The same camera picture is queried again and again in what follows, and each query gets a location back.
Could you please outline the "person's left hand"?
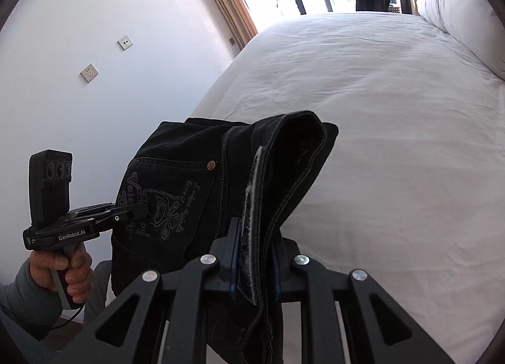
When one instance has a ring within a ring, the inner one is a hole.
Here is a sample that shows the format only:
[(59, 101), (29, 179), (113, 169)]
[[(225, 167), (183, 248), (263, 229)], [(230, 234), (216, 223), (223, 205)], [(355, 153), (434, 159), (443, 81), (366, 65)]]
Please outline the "person's left hand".
[(72, 256), (51, 251), (32, 251), (29, 257), (29, 271), (33, 281), (44, 289), (56, 291), (51, 271), (64, 271), (67, 292), (74, 302), (84, 303), (92, 292), (92, 257), (80, 243)]

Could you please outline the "grey sleeve forearm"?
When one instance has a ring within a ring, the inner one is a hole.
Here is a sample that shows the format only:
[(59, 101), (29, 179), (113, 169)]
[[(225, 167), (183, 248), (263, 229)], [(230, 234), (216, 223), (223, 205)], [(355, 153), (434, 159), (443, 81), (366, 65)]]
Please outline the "grey sleeve forearm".
[(1, 362), (52, 362), (56, 354), (41, 341), (61, 313), (59, 295), (36, 284), (25, 261), (15, 281), (1, 286)]

